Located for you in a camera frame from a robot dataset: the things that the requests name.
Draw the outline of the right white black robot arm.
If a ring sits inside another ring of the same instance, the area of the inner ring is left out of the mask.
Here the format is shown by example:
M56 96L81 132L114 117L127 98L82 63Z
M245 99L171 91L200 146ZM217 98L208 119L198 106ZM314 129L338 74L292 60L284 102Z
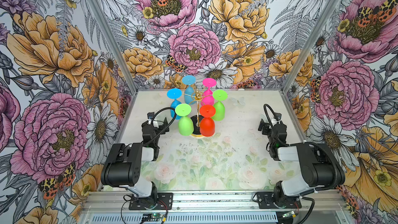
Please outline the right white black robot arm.
M268 137L266 149L273 160L298 162L300 166L296 176L277 182L272 193L260 196L259 205L300 206L304 196L334 189L345 182L345 173L326 144L287 144L287 126L281 121L270 124L262 119L258 130Z

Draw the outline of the red wine glass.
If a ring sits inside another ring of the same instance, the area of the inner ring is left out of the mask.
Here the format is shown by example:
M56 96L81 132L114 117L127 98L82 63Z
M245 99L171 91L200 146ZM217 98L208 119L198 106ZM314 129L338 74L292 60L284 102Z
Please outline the red wine glass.
M215 115L216 110L212 105L204 105L200 108L200 114L203 119L200 122L200 133L202 136L210 137L215 133L215 122L212 117Z

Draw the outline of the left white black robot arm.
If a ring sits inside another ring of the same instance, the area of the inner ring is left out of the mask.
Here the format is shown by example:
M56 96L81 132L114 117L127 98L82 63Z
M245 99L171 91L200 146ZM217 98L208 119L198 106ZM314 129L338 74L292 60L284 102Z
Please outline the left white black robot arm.
M153 162L159 156L160 135L169 131L168 121L148 120L142 124L143 141L126 145L114 144L101 171L104 186L125 189L132 193L129 208L153 209L160 202L155 184L141 175L143 162Z

